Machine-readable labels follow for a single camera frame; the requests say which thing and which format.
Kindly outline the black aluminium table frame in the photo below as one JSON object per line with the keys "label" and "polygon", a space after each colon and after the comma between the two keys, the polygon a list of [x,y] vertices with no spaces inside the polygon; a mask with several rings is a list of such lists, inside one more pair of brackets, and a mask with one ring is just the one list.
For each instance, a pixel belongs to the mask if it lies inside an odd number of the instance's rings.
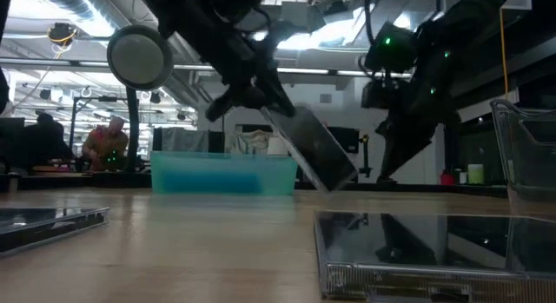
{"label": "black aluminium table frame", "polygon": [[[83,175],[79,173],[50,173],[50,175],[0,175],[0,193],[9,190],[10,179],[17,179],[18,190],[45,190],[57,188],[152,188],[149,174],[98,173]],[[343,190],[363,192],[413,192],[468,194],[507,199],[505,187],[469,185],[420,185],[348,183]]]}

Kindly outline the clear CD case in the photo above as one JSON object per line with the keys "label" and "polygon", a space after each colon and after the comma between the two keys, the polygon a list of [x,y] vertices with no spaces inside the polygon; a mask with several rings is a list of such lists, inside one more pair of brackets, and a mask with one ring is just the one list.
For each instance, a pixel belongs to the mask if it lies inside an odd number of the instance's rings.
{"label": "clear CD case", "polygon": [[109,223],[109,207],[0,207],[0,258]]}

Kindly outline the black monitor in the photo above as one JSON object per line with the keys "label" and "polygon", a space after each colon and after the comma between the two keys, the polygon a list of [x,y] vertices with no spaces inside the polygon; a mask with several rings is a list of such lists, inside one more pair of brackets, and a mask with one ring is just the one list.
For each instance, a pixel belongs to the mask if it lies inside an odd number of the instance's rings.
{"label": "black monitor", "polygon": [[328,127],[328,130],[347,153],[359,153],[360,131],[358,129]]}

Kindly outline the black round desk lamp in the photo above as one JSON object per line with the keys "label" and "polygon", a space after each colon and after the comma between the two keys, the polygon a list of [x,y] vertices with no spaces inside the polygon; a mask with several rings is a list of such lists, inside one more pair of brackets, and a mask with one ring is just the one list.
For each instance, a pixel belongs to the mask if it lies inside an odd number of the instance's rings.
{"label": "black round desk lamp", "polygon": [[125,170],[136,171],[139,126],[139,91],[159,89],[171,76],[174,61],[167,41],[144,25],[117,30],[109,39],[107,61],[114,77],[125,86],[129,112],[128,161]]}

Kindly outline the clear plastic bin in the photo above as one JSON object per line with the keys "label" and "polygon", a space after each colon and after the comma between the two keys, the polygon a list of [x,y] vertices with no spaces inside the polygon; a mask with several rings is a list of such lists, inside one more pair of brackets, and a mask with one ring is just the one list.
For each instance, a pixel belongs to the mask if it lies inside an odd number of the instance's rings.
{"label": "clear plastic bin", "polygon": [[502,99],[490,106],[510,198],[556,203],[556,109],[522,109]]}

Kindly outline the beige cloth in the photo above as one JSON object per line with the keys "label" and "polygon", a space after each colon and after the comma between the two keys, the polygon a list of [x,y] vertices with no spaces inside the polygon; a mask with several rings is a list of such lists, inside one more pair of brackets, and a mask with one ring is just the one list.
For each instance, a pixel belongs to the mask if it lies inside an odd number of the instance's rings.
{"label": "beige cloth", "polygon": [[271,133],[257,129],[253,132],[226,134],[224,151],[228,154],[265,155]]}

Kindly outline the ceiling light bar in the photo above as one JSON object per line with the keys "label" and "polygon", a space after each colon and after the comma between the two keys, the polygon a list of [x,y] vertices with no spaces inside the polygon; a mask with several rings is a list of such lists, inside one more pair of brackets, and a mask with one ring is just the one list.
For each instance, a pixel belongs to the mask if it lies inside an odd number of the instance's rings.
{"label": "ceiling light bar", "polygon": [[[210,65],[200,64],[175,64],[174,69],[177,70],[192,70],[192,71],[215,71]],[[279,67],[277,72],[280,74],[293,74],[293,75],[312,75],[312,76],[346,76],[346,77],[364,77],[367,76],[360,70],[338,70],[338,69],[306,69],[306,68],[286,68]],[[412,76],[410,73],[392,73],[391,77],[409,79]]]}

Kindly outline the pale green cup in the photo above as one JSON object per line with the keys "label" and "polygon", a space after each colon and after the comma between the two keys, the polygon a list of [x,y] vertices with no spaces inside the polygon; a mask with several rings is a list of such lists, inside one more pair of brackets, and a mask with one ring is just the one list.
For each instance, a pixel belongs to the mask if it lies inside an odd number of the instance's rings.
{"label": "pale green cup", "polygon": [[483,164],[469,164],[467,166],[468,183],[473,185],[481,185],[485,182],[485,173]]}

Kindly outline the person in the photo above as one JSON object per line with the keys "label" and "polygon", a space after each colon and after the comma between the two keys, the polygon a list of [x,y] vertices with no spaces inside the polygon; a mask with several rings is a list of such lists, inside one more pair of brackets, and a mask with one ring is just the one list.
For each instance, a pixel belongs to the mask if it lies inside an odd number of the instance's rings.
{"label": "person", "polygon": [[108,126],[99,125],[87,136],[82,145],[82,155],[94,172],[119,171],[125,169],[125,154],[129,143],[128,136],[122,131],[124,120],[114,116]]}
{"label": "person", "polygon": [[42,113],[36,124],[23,132],[25,160],[28,167],[40,166],[50,160],[70,160],[73,152],[64,140],[64,128],[52,115]]}

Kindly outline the black stand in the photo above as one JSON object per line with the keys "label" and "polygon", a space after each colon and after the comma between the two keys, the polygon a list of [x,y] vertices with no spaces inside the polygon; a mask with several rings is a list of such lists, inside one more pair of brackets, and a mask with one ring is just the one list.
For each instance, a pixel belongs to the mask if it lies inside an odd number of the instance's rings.
{"label": "black stand", "polygon": [[362,138],[359,139],[359,143],[362,145],[363,161],[362,166],[359,168],[359,174],[364,175],[366,178],[370,177],[371,168],[369,167],[369,135],[364,134]]}

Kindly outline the teal translucent plastic bin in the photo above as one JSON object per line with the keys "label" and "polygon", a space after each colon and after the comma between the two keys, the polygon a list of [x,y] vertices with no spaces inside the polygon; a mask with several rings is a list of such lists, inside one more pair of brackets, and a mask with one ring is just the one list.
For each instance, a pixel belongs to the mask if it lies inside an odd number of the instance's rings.
{"label": "teal translucent plastic bin", "polygon": [[290,196],[295,189],[297,163],[288,156],[245,155],[224,153],[199,153],[156,151],[150,156],[151,183],[156,194],[211,194],[211,193],[164,193],[161,187],[167,183],[162,173],[168,171],[235,171],[256,174],[261,192],[238,194],[256,196]]}

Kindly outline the black jewel case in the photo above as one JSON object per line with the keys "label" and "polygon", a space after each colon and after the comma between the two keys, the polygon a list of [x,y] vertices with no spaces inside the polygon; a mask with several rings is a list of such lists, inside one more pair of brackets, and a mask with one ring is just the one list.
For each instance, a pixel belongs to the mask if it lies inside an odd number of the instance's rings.
{"label": "black jewel case", "polygon": [[556,303],[556,221],[320,211],[321,296],[363,303]]}
{"label": "black jewel case", "polygon": [[261,114],[318,190],[338,190],[358,174],[340,143],[311,109],[298,106],[293,116],[285,116],[264,108]]}

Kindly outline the white paper roll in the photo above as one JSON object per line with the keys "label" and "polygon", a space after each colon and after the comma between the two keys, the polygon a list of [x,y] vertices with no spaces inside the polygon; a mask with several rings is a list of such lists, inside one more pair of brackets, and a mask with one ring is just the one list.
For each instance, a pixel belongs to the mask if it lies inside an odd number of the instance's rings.
{"label": "white paper roll", "polygon": [[267,155],[288,155],[288,149],[282,138],[277,136],[268,138]]}

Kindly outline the grey cloth cover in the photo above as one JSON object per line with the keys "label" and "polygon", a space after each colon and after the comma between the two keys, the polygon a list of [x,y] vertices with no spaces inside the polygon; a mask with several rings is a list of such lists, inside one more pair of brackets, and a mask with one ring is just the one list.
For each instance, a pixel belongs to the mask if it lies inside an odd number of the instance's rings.
{"label": "grey cloth cover", "polygon": [[155,128],[153,151],[208,152],[209,132],[184,128]]}

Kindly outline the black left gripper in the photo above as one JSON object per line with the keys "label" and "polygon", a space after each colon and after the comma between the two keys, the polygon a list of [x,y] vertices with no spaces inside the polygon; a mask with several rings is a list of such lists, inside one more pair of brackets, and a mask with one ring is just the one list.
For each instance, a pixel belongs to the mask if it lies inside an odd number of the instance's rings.
{"label": "black left gripper", "polygon": [[266,106],[282,115],[294,116],[295,107],[281,85],[273,60],[282,38],[282,24],[265,16],[262,24],[247,30],[219,16],[212,16],[211,20],[222,51],[211,64],[228,88],[239,88],[236,105],[246,109]]}

